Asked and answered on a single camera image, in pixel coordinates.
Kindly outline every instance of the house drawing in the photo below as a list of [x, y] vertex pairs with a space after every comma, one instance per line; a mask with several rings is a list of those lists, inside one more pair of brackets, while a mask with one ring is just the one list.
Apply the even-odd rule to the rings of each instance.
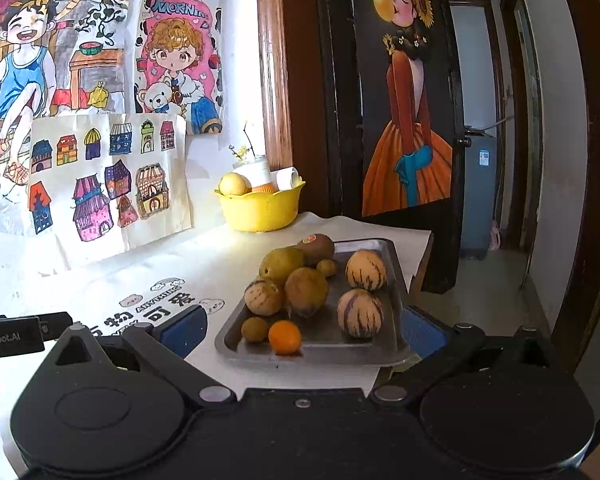
[[69, 164], [78, 160], [78, 143], [74, 135], [60, 137], [56, 152], [56, 166]]
[[171, 121], [164, 121], [162, 123], [160, 129], [160, 146], [164, 152], [176, 147], [175, 132]]
[[124, 162], [119, 160], [113, 166], [104, 169], [104, 184], [112, 200], [131, 191], [131, 172]]
[[154, 124], [151, 121], [142, 123], [140, 130], [142, 143], [140, 153], [150, 153], [154, 150]]
[[53, 148], [48, 140], [39, 140], [31, 150], [31, 173], [51, 168]]
[[114, 124], [111, 129], [109, 155], [128, 155], [131, 153], [131, 123]]
[[118, 225], [125, 228], [138, 220], [138, 213], [126, 195], [118, 199]]
[[51, 197], [42, 185], [42, 182], [36, 182], [29, 189], [29, 211], [33, 215], [33, 227], [36, 234], [53, 225], [51, 219]]
[[160, 164], [140, 168], [136, 173], [136, 187], [136, 200], [142, 220], [169, 208], [169, 188]]
[[91, 242], [112, 229], [109, 199], [103, 195], [96, 175], [76, 180], [74, 201], [74, 223], [80, 240]]
[[96, 128], [92, 128], [84, 136], [84, 145], [86, 147], [85, 159], [91, 160], [100, 157], [100, 132]]

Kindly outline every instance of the tile floor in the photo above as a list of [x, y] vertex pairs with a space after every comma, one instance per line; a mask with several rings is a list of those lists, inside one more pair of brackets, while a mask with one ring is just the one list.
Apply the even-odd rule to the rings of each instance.
[[460, 260], [456, 286], [445, 294], [423, 292], [419, 307], [448, 325], [468, 322], [488, 335], [512, 335], [534, 325], [520, 284], [526, 254], [489, 252], [484, 260]]

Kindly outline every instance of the door handle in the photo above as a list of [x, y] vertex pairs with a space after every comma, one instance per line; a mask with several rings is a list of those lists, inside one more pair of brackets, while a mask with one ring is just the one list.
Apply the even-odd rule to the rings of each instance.
[[458, 146], [458, 148], [470, 148], [471, 144], [471, 137], [462, 136], [456, 139], [456, 146]]

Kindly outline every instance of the yellow plastic basket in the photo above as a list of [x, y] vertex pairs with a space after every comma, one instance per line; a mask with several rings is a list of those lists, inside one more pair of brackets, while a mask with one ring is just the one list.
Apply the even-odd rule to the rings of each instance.
[[236, 231], [265, 233], [288, 226], [298, 216], [298, 203], [304, 181], [276, 193], [251, 192], [225, 196], [216, 189], [226, 222]]

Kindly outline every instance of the orange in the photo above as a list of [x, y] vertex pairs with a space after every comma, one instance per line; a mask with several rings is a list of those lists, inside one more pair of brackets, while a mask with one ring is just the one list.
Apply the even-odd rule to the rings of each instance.
[[269, 343], [278, 355], [295, 354], [301, 342], [300, 329], [290, 321], [278, 321], [269, 329]]

